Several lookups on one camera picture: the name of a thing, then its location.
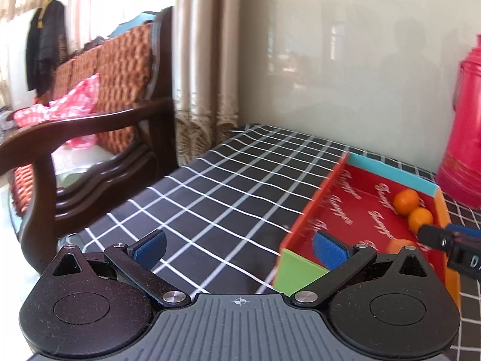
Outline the half-peeled tangerine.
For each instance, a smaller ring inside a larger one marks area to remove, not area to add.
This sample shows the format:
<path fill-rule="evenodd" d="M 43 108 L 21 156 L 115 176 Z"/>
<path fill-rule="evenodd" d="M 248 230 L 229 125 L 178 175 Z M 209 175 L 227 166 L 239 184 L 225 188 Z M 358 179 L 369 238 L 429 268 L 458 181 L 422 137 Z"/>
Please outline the half-peeled tangerine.
<path fill-rule="evenodd" d="M 409 239 L 391 239 L 386 246 L 386 253 L 398 254 L 404 247 L 417 248 L 417 243 Z"/>

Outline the orange tangerine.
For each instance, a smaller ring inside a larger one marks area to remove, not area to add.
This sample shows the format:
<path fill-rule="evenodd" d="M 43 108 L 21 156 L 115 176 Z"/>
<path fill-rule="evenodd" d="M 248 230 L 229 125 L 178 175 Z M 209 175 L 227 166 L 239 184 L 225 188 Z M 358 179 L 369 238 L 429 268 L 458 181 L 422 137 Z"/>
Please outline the orange tangerine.
<path fill-rule="evenodd" d="M 407 188 L 398 192 L 392 201 L 395 211 L 401 216 L 408 216 L 419 207 L 419 195 L 413 189 Z"/>
<path fill-rule="evenodd" d="M 432 213 L 424 207 L 417 207 L 408 216 L 409 230 L 412 231 L 412 233 L 415 235 L 424 225 L 433 224 L 434 217 Z"/>

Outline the colourful red paper box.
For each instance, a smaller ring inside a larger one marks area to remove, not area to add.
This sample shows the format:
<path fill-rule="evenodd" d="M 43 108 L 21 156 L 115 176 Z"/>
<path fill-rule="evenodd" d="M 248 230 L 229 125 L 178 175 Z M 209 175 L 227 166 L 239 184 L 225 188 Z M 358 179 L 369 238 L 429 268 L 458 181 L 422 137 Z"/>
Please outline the colourful red paper box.
<path fill-rule="evenodd" d="M 447 267 L 446 253 L 422 245 L 409 230 L 408 219 L 392 206 L 394 196 L 407 188 L 417 192 L 420 204 L 432 213 L 434 225 L 449 225 L 448 207 L 436 184 L 368 157 L 342 155 L 280 244 L 275 290 L 291 295 L 329 271 L 313 252 L 314 234 L 325 231 L 346 245 L 363 243 L 378 253 L 386 253 L 391 239 L 416 242 L 459 303 L 460 276 Z"/>

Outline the red thermos flask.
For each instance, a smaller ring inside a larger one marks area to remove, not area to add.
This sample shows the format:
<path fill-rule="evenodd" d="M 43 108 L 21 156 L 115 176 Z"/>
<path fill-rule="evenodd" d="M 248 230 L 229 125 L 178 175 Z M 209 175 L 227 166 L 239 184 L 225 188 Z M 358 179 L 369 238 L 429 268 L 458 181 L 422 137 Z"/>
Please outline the red thermos flask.
<path fill-rule="evenodd" d="M 480 209 L 480 44 L 459 63 L 451 133 L 436 182 L 454 200 Z"/>

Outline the black white checkered tablecloth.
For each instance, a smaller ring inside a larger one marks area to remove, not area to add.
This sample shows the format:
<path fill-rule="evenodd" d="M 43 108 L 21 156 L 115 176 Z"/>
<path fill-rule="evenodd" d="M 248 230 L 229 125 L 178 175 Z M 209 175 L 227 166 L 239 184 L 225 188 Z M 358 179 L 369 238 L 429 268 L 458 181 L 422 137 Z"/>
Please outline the black white checkered tablecloth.
<path fill-rule="evenodd" d="M 94 253 L 157 228 L 166 233 L 166 254 L 153 270 L 200 303 L 163 319 L 149 360 L 352 360 L 313 314 L 282 307 L 272 282 L 282 239 L 336 162 L 353 153 L 248 125 L 68 242 Z"/>

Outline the dark wooden sofa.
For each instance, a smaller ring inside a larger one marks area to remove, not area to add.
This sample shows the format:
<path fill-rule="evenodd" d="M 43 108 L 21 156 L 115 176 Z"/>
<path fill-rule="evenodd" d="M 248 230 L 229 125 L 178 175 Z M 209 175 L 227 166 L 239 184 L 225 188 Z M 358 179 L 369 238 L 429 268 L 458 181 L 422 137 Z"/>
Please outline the dark wooden sofa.
<path fill-rule="evenodd" d="M 25 260 L 46 270 L 58 241 L 165 177 L 178 166 L 172 98 L 173 11 L 112 38 L 96 49 L 97 110 L 88 116 L 42 122 L 1 145 L 1 171 L 28 165 L 32 195 L 17 235 Z M 112 153 L 76 182 L 59 187 L 52 155 L 70 139 L 96 135 Z"/>

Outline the black hanging coat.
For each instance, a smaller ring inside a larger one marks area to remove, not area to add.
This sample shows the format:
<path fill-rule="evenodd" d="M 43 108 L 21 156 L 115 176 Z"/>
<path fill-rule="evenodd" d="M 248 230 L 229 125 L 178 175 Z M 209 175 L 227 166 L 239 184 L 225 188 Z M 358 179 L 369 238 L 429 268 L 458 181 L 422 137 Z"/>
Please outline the black hanging coat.
<path fill-rule="evenodd" d="M 41 97 L 51 90 L 57 67 L 68 59 L 65 6 L 50 0 L 35 11 L 30 22 L 25 51 L 29 91 Z"/>

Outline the beige curtain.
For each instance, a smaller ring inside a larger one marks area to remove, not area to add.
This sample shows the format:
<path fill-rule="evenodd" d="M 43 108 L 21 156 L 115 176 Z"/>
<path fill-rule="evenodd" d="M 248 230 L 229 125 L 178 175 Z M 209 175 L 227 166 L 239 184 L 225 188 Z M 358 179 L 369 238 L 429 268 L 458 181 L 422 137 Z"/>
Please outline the beige curtain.
<path fill-rule="evenodd" d="M 225 141 L 239 118 L 241 0 L 177 0 L 173 99 L 180 165 Z"/>

